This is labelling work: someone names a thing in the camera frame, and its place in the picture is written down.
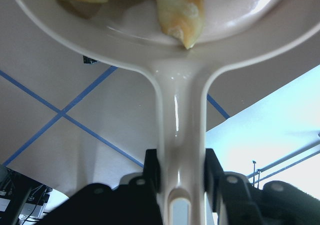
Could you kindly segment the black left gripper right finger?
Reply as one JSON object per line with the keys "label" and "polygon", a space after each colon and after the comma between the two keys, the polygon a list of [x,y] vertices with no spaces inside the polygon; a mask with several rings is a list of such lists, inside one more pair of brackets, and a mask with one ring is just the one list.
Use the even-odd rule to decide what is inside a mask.
{"label": "black left gripper right finger", "polygon": [[206,192],[210,209],[213,213],[221,210],[220,178],[224,170],[212,148],[205,149],[204,191]]}

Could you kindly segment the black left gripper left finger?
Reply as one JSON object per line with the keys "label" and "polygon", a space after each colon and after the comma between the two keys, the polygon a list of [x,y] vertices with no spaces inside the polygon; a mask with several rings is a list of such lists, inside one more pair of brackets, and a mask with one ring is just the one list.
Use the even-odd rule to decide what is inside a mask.
{"label": "black left gripper left finger", "polygon": [[161,168],[157,157],[156,149],[147,149],[144,157],[144,167],[142,172],[144,186],[154,194],[161,191]]}

